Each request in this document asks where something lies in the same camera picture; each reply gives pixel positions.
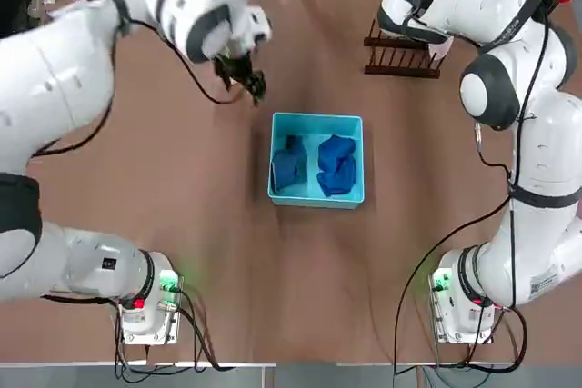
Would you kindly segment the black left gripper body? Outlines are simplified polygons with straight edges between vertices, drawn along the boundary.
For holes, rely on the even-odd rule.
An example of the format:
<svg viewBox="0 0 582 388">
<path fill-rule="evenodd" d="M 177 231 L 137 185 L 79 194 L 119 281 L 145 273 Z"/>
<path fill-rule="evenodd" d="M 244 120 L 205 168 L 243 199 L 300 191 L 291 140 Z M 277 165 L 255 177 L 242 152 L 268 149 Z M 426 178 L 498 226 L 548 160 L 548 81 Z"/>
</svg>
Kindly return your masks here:
<svg viewBox="0 0 582 388">
<path fill-rule="evenodd" d="M 223 80 L 246 80 L 253 74 L 250 52 L 234 58 L 220 54 L 214 58 L 215 73 Z"/>
</svg>

